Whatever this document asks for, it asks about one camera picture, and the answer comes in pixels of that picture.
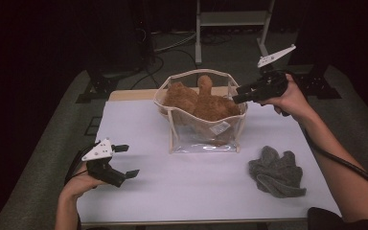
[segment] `person's right hand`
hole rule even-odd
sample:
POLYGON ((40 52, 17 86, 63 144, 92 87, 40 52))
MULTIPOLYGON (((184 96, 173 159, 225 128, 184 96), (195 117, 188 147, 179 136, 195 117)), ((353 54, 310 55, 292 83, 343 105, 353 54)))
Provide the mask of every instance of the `person's right hand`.
POLYGON ((281 97, 271 98, 259 102, 259 104, 273 104, 277 113, 285 111, 290 114, 297 122, 302 123, 313 111, 306 98, 291 75, 286 75, 288 87, 281 97))

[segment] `dark background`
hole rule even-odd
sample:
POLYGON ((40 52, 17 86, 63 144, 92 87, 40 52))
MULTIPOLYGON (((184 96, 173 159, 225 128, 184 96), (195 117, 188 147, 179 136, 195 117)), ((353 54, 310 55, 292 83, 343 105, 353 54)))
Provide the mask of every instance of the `dark background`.
MULTIPOLYGON (((80 71, 109 65, 121 71, 143 68, 151 56, 150 46, 138 41, 136 28, 166 33, 194 30, 196 25, 195 0, 143 1, 149 4, 147 21, 140 16, 142 1, 95 2, 0 0, 0 211, 80 71), (95 17, 96 12, 111 16, 110 10, 115 11, 110 23, 123 31, 122 36, 108 31, 106 18, 95 17), (119 37, 120 42, 110 45, 106 35, 119 37), (126 44, 133 47, 131 52, 124 49, 126 44), (120 60, 120 53, 129 61, 120 60)), ((202 1, 205 11, 265 7, 266 1, 202 1)), ((290 64, 325 59, 349 77, 368 104, 368 1, 277 0, 270 31, 297 29, 298 49, 290 64)))

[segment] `gray carpet floor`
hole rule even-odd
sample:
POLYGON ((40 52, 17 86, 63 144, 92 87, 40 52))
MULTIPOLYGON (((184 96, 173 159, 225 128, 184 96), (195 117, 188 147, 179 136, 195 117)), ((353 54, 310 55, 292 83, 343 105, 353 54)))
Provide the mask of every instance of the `gray carpet floor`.
MULTIPOLYGON (((256 67, 260 52, 256 44, 259 34, 232 34, 228 42, 220 45, 202 46, 202 64, 198 68, 215 69, 231 74, 238 84, 254 81, 259 77, 256 67)), ((297 34, 269 33, 266 40, 268 52, 275 53, 295 42, 297 34)), ((172 34, 156 34, 157 48, 165 47, 183 39, 172 34)), ((176 49, 194 57, 194 44, 176 49)), ((164 60, 161 70, 154 74, 159 84, 173 74, 195 69, 190 57, 181 52, 159 55, 164 60)), ((287 67, 288 56, 275 63, 278 68, 287 67)), ((149 70, 155 70, 161 62, 157 59, 149 70)), ((120 80, 115 90, 129 89, 147 73, 120 80)), ((358 96, 349 79, 330 66, 325 78, 342 99, 318 100, 309 97, 310 104, 318 111, 340 142, 368 170, 368 107, 358 96)), ((40 138, 34 153, 0 214, 0 230, 4 229, 53 229, 58 194, 64 176, 78 150, 95 141, 95 128, 88 129, 95 117, 103 115, 105 99, 91 103, 76 103, 89 84, 89 76, 82 71, 69 86, 49 125, 40 138)), ((151 78, 138 83, 135 89, 156 88, 151 78)), ((114 229, 133 229, 134 226, 119 226, 114 229)), ((307 229, 304 221, 273 222, 269 229, 307 229)), ((256 229, 254 224, 177 225, 150 226, 149 229, 256 229)))

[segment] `person's left hand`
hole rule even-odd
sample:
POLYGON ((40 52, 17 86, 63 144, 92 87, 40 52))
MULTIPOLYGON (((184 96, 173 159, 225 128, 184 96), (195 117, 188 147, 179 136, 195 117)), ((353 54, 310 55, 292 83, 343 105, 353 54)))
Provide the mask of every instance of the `person's left hand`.
POLYGON ((79 198, 85 192, 96 188, 98 185, 106 184, 105 182, 90 176, 86 170, 86 162, 83 162, 80 169, 76 172, 76 176, 72 177, 68 181, 61 193, 73 198, 79 198))

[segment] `hand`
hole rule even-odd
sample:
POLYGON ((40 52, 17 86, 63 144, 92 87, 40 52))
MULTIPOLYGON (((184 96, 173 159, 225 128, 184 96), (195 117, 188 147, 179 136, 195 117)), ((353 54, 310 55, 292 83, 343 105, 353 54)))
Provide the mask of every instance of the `hand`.
POLYGON ((297 122, 303 122, 305 118, 315 113, 308 104, 303 93, 298 88, 291 75, 286 75, 288 80, 288 87, 286 92, 281 97, 271 98, 260 104, 273 104, 274 110, 277 113, 285 111, 290 114, 297 122))
POLYGON ((72 177, 68 181, 61 192, 62 196, 77 199, 85 192, 96 188, 98 185, 106 184, 105 182, 90 176, 86 170, 86 162, 83 162, 80 169, 76 172, 76 174, 80 174, 72 177))

